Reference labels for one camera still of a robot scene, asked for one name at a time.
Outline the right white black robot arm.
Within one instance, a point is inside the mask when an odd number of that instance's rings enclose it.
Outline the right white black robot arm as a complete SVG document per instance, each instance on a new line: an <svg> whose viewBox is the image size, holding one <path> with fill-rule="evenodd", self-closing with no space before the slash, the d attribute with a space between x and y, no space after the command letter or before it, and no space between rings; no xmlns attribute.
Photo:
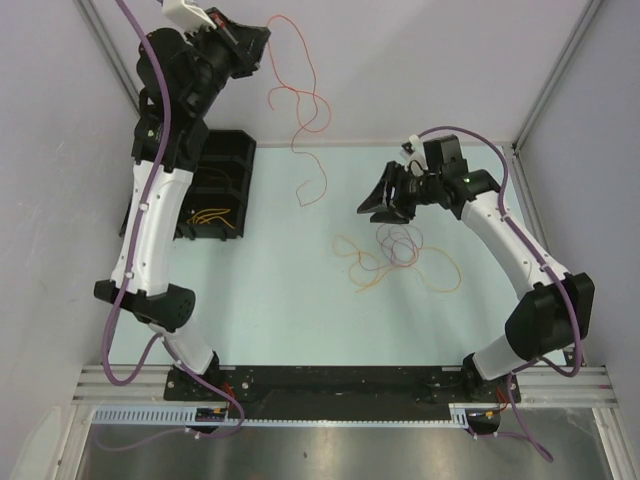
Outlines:
<svg viewBox="0 0 640 480"><path fill-rule="evenodd" d="M595 285L588 274L573 274L555 260L514 217L505 201L506 178L470 170L462 131L443 126L412 136L402 146L405 161L385 165L357 211L373 223L402 225L417 207L438 205L474 232L506 273L518 304L503 334L462 364L463 393L484 401L497 380L538 362L565 377L578 374Z"/></svg>

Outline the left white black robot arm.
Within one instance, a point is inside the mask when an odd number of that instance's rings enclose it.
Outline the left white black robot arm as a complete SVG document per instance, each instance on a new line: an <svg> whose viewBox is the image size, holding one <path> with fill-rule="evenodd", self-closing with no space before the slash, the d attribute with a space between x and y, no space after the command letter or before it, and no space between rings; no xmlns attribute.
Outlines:
<svg viewBox="0 0 640 480"><path fill-rule="evenodd" d="M191 1L165 1L162 12L173 27L139 35L136 71L143 87L132 146L133 192L116 266L96 282L94 295L112 306L104 354L126 310L191 369L187 389L207 400L221 387L220 374L211 369L216 355L192 318L195 293L169 281L170 254L175 238L197 238L188 220L216 201L232 209L234 222L216 223L205 236L243 233L256 143L240 130L210 129L205 117L229 80L258 71L271 32Z"/></svg>

